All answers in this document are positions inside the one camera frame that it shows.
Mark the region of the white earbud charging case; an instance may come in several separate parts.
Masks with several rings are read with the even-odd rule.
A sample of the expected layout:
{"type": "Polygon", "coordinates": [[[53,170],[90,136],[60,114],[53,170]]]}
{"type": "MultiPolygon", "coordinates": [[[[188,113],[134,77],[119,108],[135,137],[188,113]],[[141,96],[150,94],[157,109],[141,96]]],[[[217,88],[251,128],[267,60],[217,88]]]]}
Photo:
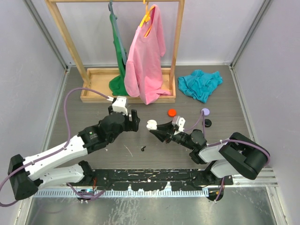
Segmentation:
{"type": "Polygon", "coordinates": [[[147,121],[146,128],[148,130],[157,130],[157,122],[155,120],[149,120],[147,121]]]}

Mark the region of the black earbud charging case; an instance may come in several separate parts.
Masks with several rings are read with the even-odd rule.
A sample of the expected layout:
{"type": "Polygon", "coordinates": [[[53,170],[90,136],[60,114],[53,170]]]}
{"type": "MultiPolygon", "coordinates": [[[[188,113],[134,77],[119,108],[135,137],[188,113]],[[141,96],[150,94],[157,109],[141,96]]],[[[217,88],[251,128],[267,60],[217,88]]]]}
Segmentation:
{"type": "Polygon", "coordinates": [[[209,120],[209,119],[205,119],[205,120],[204,120],[204,126],[205,126],[206,128],[209,128],[209,127],[211,127],[211,126],[212,126],[212,122],[211,122],[211,120],[209,120]]]}

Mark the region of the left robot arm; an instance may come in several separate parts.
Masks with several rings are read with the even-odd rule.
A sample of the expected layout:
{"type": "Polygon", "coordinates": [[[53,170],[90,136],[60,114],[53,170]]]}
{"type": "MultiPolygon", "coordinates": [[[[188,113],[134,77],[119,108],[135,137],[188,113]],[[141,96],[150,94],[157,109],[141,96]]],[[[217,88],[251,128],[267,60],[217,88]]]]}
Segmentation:
{"type": "Polygon", "coordinates": [[[109,107],[109,114],[98,124],[86,127],[65,143],[31,157],[12,156],[8,176],[15,200],[34,195],[48,182],[90,185],[94,174],[88,163],[78,163],[70,168],[61,168],[60,165],[104,149],[122,132],[138,131],[139,123],[137,110],[126,114],[109,107]]]}

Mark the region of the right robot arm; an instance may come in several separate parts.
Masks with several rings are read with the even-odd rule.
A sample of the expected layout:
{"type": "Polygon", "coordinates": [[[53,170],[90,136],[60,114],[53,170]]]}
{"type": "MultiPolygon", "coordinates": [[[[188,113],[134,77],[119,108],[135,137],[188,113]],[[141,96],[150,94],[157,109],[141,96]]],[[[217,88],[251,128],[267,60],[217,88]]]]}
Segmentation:
{"type": "Polygon", "coordinates": [[[235,132],[228,139],[208,144],[201,130],[184,132],[183,122],[157,124],[149,120],[146,128],[161,142],[175,142],[190,149],[190,157],[196,164],[209,164],[206,172],[208,183],[215,185],[225,176],[242,175],[255,180],[269,164],[270,153],[241,133],[235,132]]]}

